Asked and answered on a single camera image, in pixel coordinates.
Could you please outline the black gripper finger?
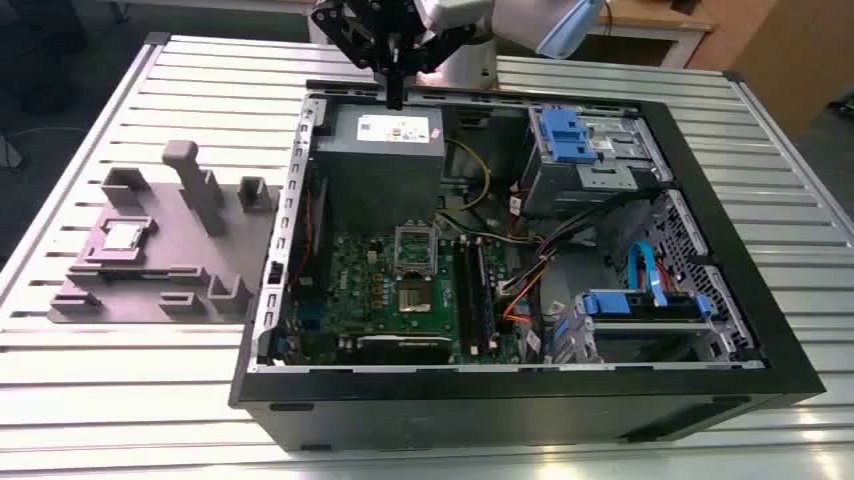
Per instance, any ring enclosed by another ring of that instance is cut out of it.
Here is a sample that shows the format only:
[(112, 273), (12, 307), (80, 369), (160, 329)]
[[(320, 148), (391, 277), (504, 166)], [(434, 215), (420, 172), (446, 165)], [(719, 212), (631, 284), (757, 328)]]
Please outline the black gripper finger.
[(394, 108), (403, 107), (407, 79), (419, 72), (431, 73), (451, 54), (472, 39), (478, 27), (475, 24), (444, 30), (419, 46), (415, 36), (400, 33), (394, 37)]
[[(311, 10), (309, 18), (326, 34), (326, 14), (332, 10), (331, 2), (318, 2)], [(360, 29), (348, 34), (335, 34), (328, 38), (351, 63), (359, 69), (370, 69), (376, 81), (384, 86), (386, 107), (394, 108), (394, 46), (391, 34), (364, 36)]]

